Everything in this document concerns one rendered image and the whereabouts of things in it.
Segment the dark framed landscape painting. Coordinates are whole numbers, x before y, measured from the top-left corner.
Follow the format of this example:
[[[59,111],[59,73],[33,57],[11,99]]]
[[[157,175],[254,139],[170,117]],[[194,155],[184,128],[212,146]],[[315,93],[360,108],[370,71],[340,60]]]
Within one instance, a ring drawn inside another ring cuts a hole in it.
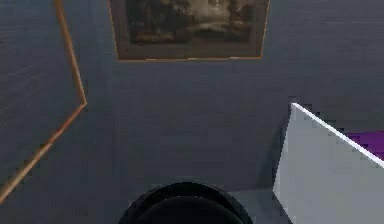
[[[108,0],[126,62],[253,60],[263,55],[270,0]]]

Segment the black round bin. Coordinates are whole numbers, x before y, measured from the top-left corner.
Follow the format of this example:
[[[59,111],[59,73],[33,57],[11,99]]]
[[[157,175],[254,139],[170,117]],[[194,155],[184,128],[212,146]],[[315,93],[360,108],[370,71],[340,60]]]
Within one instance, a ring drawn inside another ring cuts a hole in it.
[[[118,224],[254,224],[243,205],[219,187],[176,182],[131,203]]]

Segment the purple bed cover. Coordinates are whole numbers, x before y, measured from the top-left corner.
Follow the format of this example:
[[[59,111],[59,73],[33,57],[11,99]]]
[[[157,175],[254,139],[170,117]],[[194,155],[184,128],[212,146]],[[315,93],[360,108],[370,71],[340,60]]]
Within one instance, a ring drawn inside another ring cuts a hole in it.
[[[347,133],[352,145],[384,161],[384,131]]]

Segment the white bed frame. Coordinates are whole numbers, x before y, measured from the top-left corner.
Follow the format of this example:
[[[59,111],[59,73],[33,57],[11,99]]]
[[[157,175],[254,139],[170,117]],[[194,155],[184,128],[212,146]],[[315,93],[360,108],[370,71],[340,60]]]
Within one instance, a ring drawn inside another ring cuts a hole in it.
[[[384,160],[293,103],[273,193],[292,224],[384,224]]]

